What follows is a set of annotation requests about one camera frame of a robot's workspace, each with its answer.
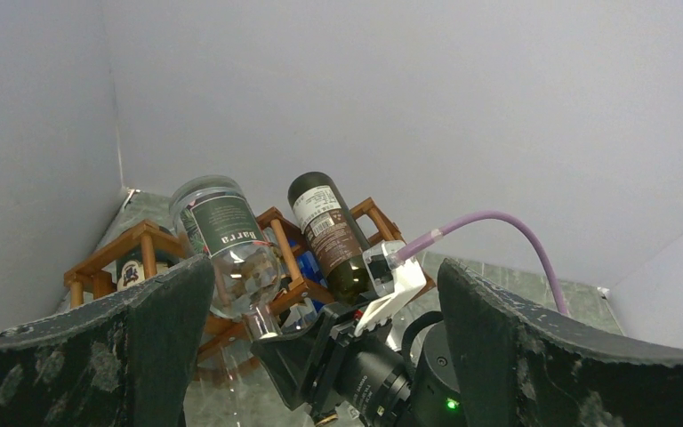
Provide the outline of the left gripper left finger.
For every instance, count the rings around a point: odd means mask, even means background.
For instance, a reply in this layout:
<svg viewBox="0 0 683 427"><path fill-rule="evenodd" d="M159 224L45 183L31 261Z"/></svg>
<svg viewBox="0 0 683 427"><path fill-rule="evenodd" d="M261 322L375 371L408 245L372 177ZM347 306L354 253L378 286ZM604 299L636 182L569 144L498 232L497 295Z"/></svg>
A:
<svg viewBox="0 0 683 427"><path fill-rule="evenodd" d="M182 426L213 296L203 255L0 333L0 426Z"/></svg>

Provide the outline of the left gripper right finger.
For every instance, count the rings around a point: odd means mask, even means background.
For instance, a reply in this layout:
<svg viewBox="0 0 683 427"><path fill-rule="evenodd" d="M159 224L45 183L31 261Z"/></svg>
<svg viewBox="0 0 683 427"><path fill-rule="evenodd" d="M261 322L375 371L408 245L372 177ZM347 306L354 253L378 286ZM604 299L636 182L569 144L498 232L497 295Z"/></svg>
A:
<svg viewBox="0 0 683 427"><path fill-rule="evenodd" d="M683 426L683 349L585 325L451 259L437 285L469 426Z"/></svg>

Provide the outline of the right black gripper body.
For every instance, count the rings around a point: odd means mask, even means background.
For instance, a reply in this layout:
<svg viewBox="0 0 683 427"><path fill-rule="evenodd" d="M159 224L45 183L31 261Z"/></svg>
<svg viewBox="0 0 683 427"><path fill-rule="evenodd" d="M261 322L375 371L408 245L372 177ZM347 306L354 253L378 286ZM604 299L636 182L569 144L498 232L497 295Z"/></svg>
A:
<svg viewBox="0 0 683 427"><path fill-rule="evenodd" d="M386 343L392 322L356 336L357 314L353 307L327 304L309 330L317 360L309 363L303 396L314 424L335 422L344 401L364 424L395 424L401 416L401 357Z"/></svg>

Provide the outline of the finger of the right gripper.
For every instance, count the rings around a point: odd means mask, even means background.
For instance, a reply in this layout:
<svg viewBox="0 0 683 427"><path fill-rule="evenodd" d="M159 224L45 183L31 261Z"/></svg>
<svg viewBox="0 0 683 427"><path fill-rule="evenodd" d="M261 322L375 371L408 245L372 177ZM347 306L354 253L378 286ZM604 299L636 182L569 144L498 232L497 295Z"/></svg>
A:
<svg viewBox="0 0 683 427"><path fill-rule="evenodd" d="M284 405L294 410L309 406L317 412L317 388L325 369L325 339L318 330L307 328L290 334L261 338L250 345Z"/></svg>

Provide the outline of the blue square Blue Dash bottle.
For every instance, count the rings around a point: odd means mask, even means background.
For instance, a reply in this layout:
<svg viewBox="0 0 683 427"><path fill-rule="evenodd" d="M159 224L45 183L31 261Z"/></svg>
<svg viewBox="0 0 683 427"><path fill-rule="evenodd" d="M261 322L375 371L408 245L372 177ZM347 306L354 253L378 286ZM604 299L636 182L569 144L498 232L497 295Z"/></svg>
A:
<svg viewBox="0 0 683 427"><path fill-rule="evenodd" d="M319 313L325 305L325 298L319 299L316 297L314 287L310 283L315 283L317 289L322 289L327 295L327 283L325 277L320 271L315 256L310 252L303 250L301 247L291 246L293 257L291 260L285 261L289 278L291 279L289 289L293 291L297 286L302 287L305 292L299 293L302 297L302 302L306 305L311 305L316 313Z"/></svg>

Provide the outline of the dark green wine bottle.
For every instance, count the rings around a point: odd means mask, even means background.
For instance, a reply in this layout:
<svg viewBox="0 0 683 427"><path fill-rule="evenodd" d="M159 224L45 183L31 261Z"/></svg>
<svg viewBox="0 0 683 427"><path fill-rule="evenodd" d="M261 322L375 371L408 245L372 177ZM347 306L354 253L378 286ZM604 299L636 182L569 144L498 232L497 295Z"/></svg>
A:
<svg viewBox="0 0 683 427"><path fill-rule="evenodd" d="M157 273L162 273L176 265L181 258L157 249L155 259ZM135 246L116 260L116 278L117 291L138 285L148 278L144 270L141 245Z"/></svg>

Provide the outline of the olive wine bottle black top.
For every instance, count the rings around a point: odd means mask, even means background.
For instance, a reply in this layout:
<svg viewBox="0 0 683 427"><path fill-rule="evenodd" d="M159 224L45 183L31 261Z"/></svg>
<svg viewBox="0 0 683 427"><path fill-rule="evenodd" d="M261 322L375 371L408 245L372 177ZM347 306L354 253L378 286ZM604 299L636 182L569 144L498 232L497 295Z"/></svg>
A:
<svg viewBox="0 0 683 427"><path fill-rule="evenodd" d="M290 184L287 200L334 299L355 304L372 289L363 260L370 245L333 179L303 173Z"/></svg>

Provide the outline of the clear bottle with silver cap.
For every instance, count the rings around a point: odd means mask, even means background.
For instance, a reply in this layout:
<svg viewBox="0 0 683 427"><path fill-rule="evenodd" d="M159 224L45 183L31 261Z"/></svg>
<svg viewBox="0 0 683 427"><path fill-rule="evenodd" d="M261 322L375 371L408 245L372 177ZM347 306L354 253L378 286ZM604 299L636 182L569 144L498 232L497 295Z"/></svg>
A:
<svg viewBox="0 0 683 427"><path fill-rule="evenodd" d="M210 312L241 322L249 339L281 335L270 308L280 267L245 193L228 176L194 178L174 191L169 214L188 255L205 255L214 270Z"/></svg>

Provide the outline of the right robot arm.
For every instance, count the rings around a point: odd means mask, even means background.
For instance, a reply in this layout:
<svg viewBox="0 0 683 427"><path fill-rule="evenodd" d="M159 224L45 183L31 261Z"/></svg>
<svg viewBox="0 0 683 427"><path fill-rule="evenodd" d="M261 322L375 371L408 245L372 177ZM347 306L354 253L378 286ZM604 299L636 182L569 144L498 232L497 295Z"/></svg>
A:
<svg viewBox="0 0 683 427"><path fill-rule="evenodd" d="M364 308L327 304L309 327L252 343L284 405L305 407L316 426L332 425L343 402L365 426L465 425L442 313L414 320L393 350L390 322L354 334Z"/></svg>

